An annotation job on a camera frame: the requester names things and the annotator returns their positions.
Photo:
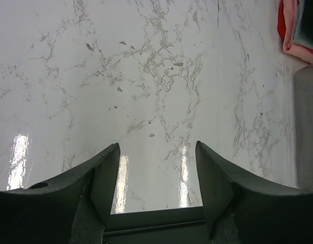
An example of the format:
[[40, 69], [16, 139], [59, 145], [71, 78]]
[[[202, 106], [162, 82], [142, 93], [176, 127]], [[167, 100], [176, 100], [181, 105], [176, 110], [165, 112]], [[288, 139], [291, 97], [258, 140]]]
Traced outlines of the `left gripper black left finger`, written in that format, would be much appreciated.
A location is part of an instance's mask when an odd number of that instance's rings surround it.
[[102, 243], [119, 164], [114, 143], [27, 189], [0, 191], [0, 243]]

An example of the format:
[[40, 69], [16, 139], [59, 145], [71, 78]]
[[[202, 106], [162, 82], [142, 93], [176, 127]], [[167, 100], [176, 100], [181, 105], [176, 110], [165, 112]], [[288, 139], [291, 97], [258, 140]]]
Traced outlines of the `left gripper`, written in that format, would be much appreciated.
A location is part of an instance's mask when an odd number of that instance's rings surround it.
[[103, 243], [209, 243], [202, 207], [111, 215]]

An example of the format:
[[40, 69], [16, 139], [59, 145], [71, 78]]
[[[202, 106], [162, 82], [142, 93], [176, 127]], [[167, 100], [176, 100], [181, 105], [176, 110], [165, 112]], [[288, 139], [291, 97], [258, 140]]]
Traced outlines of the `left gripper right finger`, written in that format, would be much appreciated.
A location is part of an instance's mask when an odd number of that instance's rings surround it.
[[229, 215], [241, 243], [313, 243], [312, 191], [253, 174], [201, 141], [195, 158], [210, 237]]

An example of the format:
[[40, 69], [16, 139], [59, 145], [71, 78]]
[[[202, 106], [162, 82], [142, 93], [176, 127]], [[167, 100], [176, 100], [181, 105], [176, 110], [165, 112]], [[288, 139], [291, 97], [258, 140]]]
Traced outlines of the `black t-shirt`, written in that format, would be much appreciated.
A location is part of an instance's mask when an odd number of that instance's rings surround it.
[[306, 0], [304, 2], [302, 30], [305, 35], [313, 41], [313, 0]]

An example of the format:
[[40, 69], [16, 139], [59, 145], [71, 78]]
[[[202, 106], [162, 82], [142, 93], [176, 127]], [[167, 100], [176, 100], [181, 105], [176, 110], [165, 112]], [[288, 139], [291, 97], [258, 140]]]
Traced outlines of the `folded grey t-shirt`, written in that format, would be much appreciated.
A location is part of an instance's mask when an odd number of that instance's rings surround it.
[[313, 41], [311, 41], [302, 30], [302, 16], [304, 10], [304, 2], [305, 1], [298, 1], [298, 5], [295, 12], [292, 40], [296, 44], [302, 45], [313, 50]]

